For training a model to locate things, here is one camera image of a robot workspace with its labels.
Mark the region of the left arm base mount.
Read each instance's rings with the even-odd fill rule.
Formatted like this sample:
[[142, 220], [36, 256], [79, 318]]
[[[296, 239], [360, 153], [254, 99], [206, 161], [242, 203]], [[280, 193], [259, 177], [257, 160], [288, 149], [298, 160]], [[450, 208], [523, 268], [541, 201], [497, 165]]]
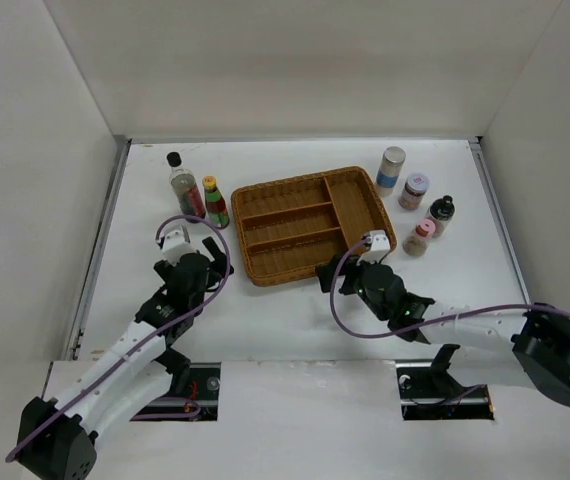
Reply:
[[222, 365], [192, 364], [187, 376], [172, 383], [168, 393], [153, 400], [133, 421], [199, 422], [218, 419]]

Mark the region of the spice jar white lid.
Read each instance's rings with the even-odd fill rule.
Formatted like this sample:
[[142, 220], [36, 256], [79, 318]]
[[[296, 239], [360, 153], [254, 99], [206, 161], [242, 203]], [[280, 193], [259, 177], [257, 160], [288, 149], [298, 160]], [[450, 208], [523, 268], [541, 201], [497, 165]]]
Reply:
[[416, 210], [422, 203], [429, 185], [429, 179], [425, 174], [419, 172], [409, 174], [398, 198], [399, 205], [406, 210]]

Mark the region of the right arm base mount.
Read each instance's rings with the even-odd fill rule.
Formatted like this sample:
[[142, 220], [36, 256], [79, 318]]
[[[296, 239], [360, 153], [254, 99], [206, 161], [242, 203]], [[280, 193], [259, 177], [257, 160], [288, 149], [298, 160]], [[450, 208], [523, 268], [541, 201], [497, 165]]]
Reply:
[[488, 388], [462, 386], [449, 374], [451, 359], [459, 349], [445, 345], [432, 360], [396, 364], [405, 421], [494, 420]]

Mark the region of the tall jar silver lid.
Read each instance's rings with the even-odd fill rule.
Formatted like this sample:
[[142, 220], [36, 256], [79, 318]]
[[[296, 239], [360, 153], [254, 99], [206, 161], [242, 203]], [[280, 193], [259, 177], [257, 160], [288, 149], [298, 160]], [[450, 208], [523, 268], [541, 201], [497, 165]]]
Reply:
[[383, 152], [375, 178], [375, 186], [381, 197], [392, 194], [405, 160], [406, 152], [398, 146], [390, 146]]

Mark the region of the spice jar pink lid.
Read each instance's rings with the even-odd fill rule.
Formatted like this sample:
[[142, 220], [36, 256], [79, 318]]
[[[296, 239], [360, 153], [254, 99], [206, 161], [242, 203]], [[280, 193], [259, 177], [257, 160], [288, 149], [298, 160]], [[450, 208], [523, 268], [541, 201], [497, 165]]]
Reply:
[[428, 249], [435, 230], [436, 225], [432, 220], [420, 220], [403, 241], [403, 250], [412, 257], [423, 256]]

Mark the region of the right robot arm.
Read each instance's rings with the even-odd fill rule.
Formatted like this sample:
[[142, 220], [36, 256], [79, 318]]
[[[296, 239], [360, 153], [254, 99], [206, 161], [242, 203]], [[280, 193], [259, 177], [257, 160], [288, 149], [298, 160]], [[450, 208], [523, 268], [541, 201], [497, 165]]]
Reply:
[[519, 386], [570, 407], [569, 312], [543, 303], [446, 307], [407, 290], [390, 266], [355, 256], [334, 256], [316, 276], [330, 296], [357, 296], [386, 323], [387, 336], [438, 347], [425, 370], [436, 393]]

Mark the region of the clear bottle black cap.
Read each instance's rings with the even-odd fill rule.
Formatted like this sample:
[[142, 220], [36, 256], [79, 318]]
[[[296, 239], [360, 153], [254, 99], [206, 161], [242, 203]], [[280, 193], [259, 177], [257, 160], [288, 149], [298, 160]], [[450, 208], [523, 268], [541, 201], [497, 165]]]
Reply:
[[181, 213], [204, 219], [206, 209], [195, 176], [183, 166], [181, 155], [178, 152], [169, 152], [166, 160], [171, 167], [169, 182], [178, 200]]

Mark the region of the green red sauce bottle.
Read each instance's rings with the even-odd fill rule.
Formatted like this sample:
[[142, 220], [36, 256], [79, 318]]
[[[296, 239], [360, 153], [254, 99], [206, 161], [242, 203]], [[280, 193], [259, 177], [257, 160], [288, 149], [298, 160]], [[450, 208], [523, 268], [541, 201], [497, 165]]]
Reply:
[[230, 223], [229, 213], [215, 177], [205, 176], [202, 185], [209, 221], [218, 229], [226, 228]]

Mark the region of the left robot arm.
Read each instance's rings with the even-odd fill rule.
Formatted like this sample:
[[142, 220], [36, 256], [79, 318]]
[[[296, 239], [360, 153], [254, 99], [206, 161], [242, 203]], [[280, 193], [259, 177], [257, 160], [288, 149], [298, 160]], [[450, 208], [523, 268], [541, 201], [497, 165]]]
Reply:
[[205, 238], [204, 253], [168, 237], [158, 244], [163, 258], [154, 270], [161, 287], [84, 374], [24, 407], [8, 461], [39, 479], [84, 479], [109, 432], [141, 417], [157, 398], [186, 393], [191, 362], [174, 344], [221, 292], [233, 268], [223, 239]]

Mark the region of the small jar black cap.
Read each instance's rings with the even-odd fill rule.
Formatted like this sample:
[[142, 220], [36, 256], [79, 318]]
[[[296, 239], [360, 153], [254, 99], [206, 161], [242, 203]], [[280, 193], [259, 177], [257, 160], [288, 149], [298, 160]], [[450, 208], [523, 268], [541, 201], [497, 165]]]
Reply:
[[444, 195], [430, 205], [426, 218], [435, 225], [434, 238], [439, 238], [444, 233], [454, 214], [455, 206], [450, 195]]

